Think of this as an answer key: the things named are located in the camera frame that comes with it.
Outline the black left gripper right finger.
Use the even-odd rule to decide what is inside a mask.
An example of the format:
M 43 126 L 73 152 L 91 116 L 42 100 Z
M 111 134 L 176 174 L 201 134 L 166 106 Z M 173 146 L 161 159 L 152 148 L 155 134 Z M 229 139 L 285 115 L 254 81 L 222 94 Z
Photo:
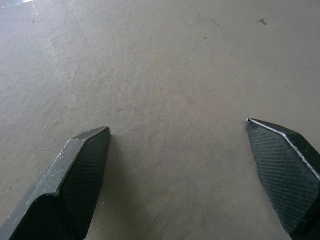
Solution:
M 298 132 L 248 118 L 245 129 L 259 180 L 293 240 L 320 238 L 320 154 Z

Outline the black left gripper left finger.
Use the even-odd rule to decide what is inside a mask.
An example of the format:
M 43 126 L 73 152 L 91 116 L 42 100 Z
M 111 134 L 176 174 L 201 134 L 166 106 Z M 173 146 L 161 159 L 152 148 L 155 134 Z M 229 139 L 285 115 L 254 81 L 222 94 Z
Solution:
M 0 227 L 2 240 L 83 240 L 104 178 L 107 126 L 69 139 Z

